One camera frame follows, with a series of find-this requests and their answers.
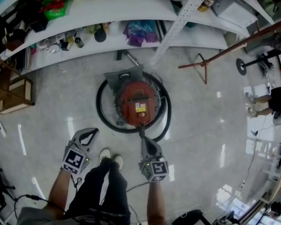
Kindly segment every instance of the forearm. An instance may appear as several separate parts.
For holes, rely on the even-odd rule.
[[[65,210],[69,191],[71,173],[61,169],[49,194],[48,201]],[[47,204],[44,209],[52,211],[57,219],[62,219],[63,211],[52,204]]]
[[[165,206],[160,182],[150,183],[147,217],[149,225],[165,224]]]

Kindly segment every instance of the leg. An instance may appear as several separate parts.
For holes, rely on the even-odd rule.
[[[272,99],[271,95],[264,95],[254,99],[255,103],[267,103],[270,99]]]
[[[266,109],[263,109],[262,111],[259,111],[259,112],[257,112],[257,116],[267,116],[267,115],[269,115],[269,114],[271,114],[272,113],[272,109],[271,108],[266,108]]]
[[[79,215],[86,215],[88,208],[98,208],[100,203],[100,194],[104,177],[109,171],[112,160],[108,157],[102,157],[102,161],[98,167],[93,168],[84,179],[84,183],[79,188],[78,193],[71,202],[69,210],[65,214],[65,218],[72,218]]]
[[[128,201],[127,201],[127,181],[121,175],[119,165],[117,162],[111,164],[109,172],[109,185],[106,192],[106,198],[103,203],[103,210],[115,214],[125,214],[130,216]]]

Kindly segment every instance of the white shoe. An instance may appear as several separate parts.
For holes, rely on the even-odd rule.
[[[248,108],[248,114],[251,118],[256,118],[258,117],[257,111],[255,111],[253,108],[249,107]]]
[[[249,104],[255,104],[256,103],[255,97],[252,94],[250,94],[249,92],[245,93],[245,97],[247,98]]]
[[[123,168],[123,166],[124,166],[124,160],[123,160],[122,156],[120,156],[120,155],[115,155],[115,156],[112,158],[112,160],[118,164],[118,169],[121,171],[122,168]]]
[[[108,148],[104,148],[99,155],[99,164],[102,162],[103,158],[111,158],[111,151]]]

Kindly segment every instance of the floor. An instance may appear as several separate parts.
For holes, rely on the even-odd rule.
[[[170,129],[160,141],[171,167],[171,176],[162,182],[169,223],[186,210],[200,207],[210,222],[231,208],[240,216],[259,196],[266,180],[260,170],[268,166],[269,154],[281,142],[281,126],[271,127],[271,115],[247,117],[244,93],[266,94],[266,80],[257,66],[249,67],[248,74],[241,76],[235,61],[242,58],[249,62],[254,56],[239,50],[214,61],[208,67],[208,85],[205,85],[200,77],[201,68],[177,69],[178,65],[199,61],[198,52],[209,58],[218,50],[170,48],[153,67],[149,65],[153,49],[131,50],[147,72],[163,79],[172,101]],[[129,188],[146,181],[138,168],[138,136],[110,130],[96,112],[95,97],[104,80],[103,73],[132,67],[128,58],[115,61],[114,55],[114,52],[90,55],[30,73],[35,82],[36,105],[0,115],[7,131],[6,138],[0,133],[0,167],[15,185],[16,195],[43,194],[47,198],[59,172],[64,147],[75,131],[87,127],[99,128],[100,134],[86,170],[97,166],[99,152],[109,147],[125,160],[122,174]],[[280,86],[279,72],[271,82]],[[147,135],[156,136],[164,123],[165,120],[160,121]],[[26,156],[20,143],[19,125]],[[257,141],[252,132],[261,129]],[[148,186],[128,193],[128,202],[140,221],[147,220],[147,194]],[[68,204],[73,197],[71,184]],[[24,205],[42,207],[44,203],[23,199],[17,205],[18,213]],[[131,221],[136,223],[133,212]]]

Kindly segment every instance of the gray cloth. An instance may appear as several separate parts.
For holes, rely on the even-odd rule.
[[[108,219],[102,218],[95,221],[92,215],[75,217],[76,220],[85,221],[89,224],[113,225]],[[79,225],[74,219],[55,220],[54,215],[49,210],[36,208],[22,208],[17,225]]]

